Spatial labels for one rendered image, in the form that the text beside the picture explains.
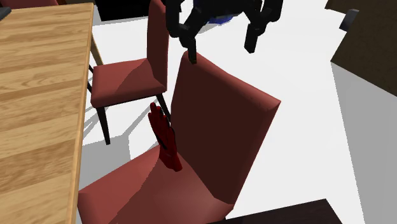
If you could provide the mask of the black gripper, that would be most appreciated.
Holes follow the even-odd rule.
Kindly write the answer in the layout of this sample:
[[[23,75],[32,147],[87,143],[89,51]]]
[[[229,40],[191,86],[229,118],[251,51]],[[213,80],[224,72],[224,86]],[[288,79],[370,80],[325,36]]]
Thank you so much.
[[[193,8],[186,21],[179,22],[181,3],[184,0],[165,0],[167,30],[172,38],[179,38],[188,49],[188,58],[197,63],[195,36],[212,17],[239,15],[244,12],[249,19],[244,48],[254,53],[258,37],[270,22],[280,19],[283,0],[193,0]]]

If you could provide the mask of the blue object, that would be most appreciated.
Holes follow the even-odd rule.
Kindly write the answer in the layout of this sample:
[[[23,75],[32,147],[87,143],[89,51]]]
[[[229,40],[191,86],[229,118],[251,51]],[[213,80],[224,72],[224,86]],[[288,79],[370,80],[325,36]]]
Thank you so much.
[[[231,19],[233,19],[232,15],[225,15],[225,16],[220,16],[220,17],[212,17],[208,20],[208,24],[218,24],[218,25],[222,25],[228,21],[230,21]]]

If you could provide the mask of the red upholstered chair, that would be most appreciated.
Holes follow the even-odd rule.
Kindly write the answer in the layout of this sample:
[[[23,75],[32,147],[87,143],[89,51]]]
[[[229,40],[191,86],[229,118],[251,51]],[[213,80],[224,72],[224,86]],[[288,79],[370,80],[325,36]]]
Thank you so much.
[[[167,118],[171,117],[163,97],[167,91],[169,32],[162,0],[150,1],[146,51],[144,59],[89,67],[93,72],[90,102],[106,144],[110,144],[106,107],[155,96]]]
[[[279,100],[198,55],[181,57],[171,103],[182,169],[156,146],[84,187],[82,224],[208,224],[234,207]]]

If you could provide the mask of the dark red glove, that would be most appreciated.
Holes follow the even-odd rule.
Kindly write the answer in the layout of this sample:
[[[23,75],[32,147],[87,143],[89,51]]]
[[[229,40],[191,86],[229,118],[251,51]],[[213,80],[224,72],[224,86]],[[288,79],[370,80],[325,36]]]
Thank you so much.
[[[154,102],[150,104],[148,113],[151,128],[160,145],[159,159],[164,165],[175,172],[182,170],[182,165],[177,154],[174,129],[170,126],[167,116],[163,114],[162,108]]]

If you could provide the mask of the light wooden table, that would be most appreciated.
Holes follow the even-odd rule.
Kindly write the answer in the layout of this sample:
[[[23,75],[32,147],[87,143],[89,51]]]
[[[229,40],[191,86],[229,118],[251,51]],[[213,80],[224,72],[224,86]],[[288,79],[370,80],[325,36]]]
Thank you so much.
[[[92,3],[0,21],[0,224],[75,224]]]

